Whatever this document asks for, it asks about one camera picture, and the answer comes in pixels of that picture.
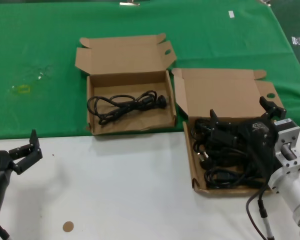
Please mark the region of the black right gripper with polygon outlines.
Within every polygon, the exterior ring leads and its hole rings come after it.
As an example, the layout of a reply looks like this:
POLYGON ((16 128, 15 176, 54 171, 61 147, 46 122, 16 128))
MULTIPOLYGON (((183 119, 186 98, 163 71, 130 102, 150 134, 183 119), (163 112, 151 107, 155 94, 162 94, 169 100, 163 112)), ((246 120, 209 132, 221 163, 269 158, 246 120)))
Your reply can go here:
POLYGON ((247 145, 247 149, 258 160, 273 160, 275 157, 275 144, 278 141, 278 131, 273 118, 284 120, 287 111, 264 96, 259 98, 259 104, 265 110, 261 117, 251 118, 237 123, 221 120, 213 109, 210 110, 210 131, 213 134, 237 135, 239 134, 247 145))

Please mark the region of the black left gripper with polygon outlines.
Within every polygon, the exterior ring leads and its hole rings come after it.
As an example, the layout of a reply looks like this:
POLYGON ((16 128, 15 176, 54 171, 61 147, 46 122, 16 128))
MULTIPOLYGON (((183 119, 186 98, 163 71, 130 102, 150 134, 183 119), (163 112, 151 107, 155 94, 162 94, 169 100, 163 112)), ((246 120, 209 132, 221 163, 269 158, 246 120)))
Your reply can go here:
POLYGON ((0 171, 14 170, 18 175, 21 175, 42 158, 43 154, 39 138, 36 130, 33 129, 29 138, 29 144, 9 151, 0 150, 0 171), (13 161, 18 159, 21 160, 18 163, 13 163, 13 161))

